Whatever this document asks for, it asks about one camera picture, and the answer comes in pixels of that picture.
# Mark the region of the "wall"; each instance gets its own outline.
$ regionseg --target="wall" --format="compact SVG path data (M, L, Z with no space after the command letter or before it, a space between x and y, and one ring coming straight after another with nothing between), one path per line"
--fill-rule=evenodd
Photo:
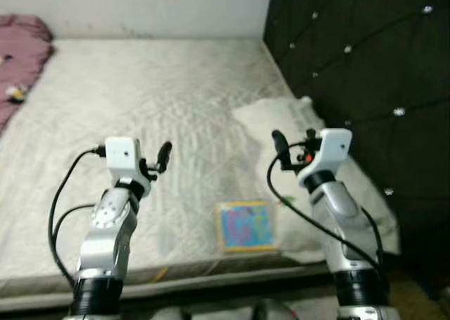
M261 37L269 0L0 0L57 37Z

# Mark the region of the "black cable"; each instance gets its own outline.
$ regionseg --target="black cable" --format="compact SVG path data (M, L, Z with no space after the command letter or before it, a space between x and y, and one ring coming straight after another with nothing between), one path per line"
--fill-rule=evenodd
M385 263L384 263L384 258L383 258L383 243L381 242L381 236L380 236L380 232L378 230L378 226L375 223L375 220L373 220L372 216L370 213L368 213L366 211L366 209L364 209L363 207L361 208L362 212L366 215L369 223L371 223L372 226L372 230L373 233L375 234L375 239L377 242L377 257L378 257L378 262L380 264L380 267L384 267Z
M270 191L272 191L272 193L287 207L289 207L295 214L299 215L301 218L303 218L304 220L306 220L307 222L309 222L311 225L315 226L317 229L321 230L322 232L326 233L327 235L329 235L330 237L334 238L335 240L341 242L342 244L346 245L348 248L351 248L354 252L356 252L358 255L360 255L363 259L365 259L376 271L378 274L379 279L382 281L382 283L385 285L386 288L389 288L389 283L387 282L387 278L382 270L382 268L380 267L379 264L376 263L376 261L367 253L365 253L361 248L359 248L358 246L356 246L355 244L346 241L345 239L343 239L342 237L338 236L337 234L335 234L334 232L328 230L326 227L322 226L321 224L319 224L318 222L316 222L314 219L312 219L311 217L307 216L305 213L301 212L300 210L298 210L294 205L292 205L289 200L285 199L280 193L278 193L278 191L274 188L274 185L272 184L272 179L271 179L271 174L272 174L272 169L274 168L274 165L276 163L276 161L279 160L279 155L277 155L272 162L269 165L269 168L267 170L267 176L266 176L266 180L267 180L267 185L269 186Z
M95 205L95 203L77 205L63 213L63 215L56 222L55 229L53 230L53 244L55 247L56 247L56 241L58 240L58 232L59 232L59 229L60 229L61 224L63 223L64 219L74 211L81 210L86 207L93 207L94 205Z
M47 238L48 238L49 245L50 245L51 255L53 256L53 259L55 260L56 265L61 270L61 273L67 279L67 281L69 282L71 287L75 286L75 281L72 278L72 276L69 274L67 269L64 267L63 263L61 262L59 255L56 252L55 243L53 242L53 219L55 217L56 203L58 202L59 195L61 194L61 191L63 190L64 185L68 181L70 175L73 172L73 169L75 168L75 166L77 165L79 160L81 160L82 157L87 155L88 153L98 153L98 148L92 148L92 149L83 151L82 153L80 153L78 155L77 158L75 158L74 162L70 166L69 171L67 171L67 174L65 175L63 181L61 182L60 186L58 187L58 190L56 191L55 196L53 197L53 202L51 203L51 208L50 208L50 213L49 213L49 224L47 226Z

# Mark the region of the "headboard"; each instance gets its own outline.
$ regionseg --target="headboard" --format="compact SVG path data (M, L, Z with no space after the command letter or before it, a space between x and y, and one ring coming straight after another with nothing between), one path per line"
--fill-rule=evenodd
M271 0L264 41L294 95L353 131L402 250L446 248L449 0Z

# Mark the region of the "white pillow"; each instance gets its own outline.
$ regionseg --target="white pillow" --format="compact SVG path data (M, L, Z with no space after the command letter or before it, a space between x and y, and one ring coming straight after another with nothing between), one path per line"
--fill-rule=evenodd
M246 129L251 139L260 145L259 158L255 172L259 186L266 195L273 198L266 184L266 171L275 157L273 130L280 130L293 143L306 136L308 128L318 133L325 127L323 120L317 117L309 97L264 98L233 111L233 116ZM297 155L295 149L291 155ZM378 193L371 180L349 158L338 170L336 178L343 181L353 198L373 216L382 235L385 251L399 253L397 221ZM296 207L311 214L309 194L301 188L293 172L281 172L274 168L272 179L274 186L283 196L289 196ZM300 262L317 262L324 259L321 251L319 231L295 215L287 207L276 203L276 245L285 255Z

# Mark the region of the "pink cloth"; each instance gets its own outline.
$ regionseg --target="pink cloth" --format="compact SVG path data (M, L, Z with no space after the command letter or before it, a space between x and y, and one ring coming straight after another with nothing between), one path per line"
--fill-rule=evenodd
M32 87L51 55L51 34L35 16L0 15L0 56L12 56L0 65L0 134L18 109L6 94L10 86Z

